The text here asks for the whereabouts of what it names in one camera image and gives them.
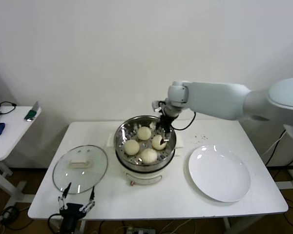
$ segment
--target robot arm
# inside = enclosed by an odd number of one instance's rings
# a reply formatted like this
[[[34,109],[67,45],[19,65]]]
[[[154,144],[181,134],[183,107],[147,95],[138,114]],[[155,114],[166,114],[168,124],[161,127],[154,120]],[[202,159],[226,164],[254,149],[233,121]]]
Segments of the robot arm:
[[[170,123],[189,108],[227,120],[272,120],[284,124],[293,138],[293,78],[261,91],[251,91],[241,84],[176,81],[169,87],[165,102],[158,104],[166,119],[171,118]]]

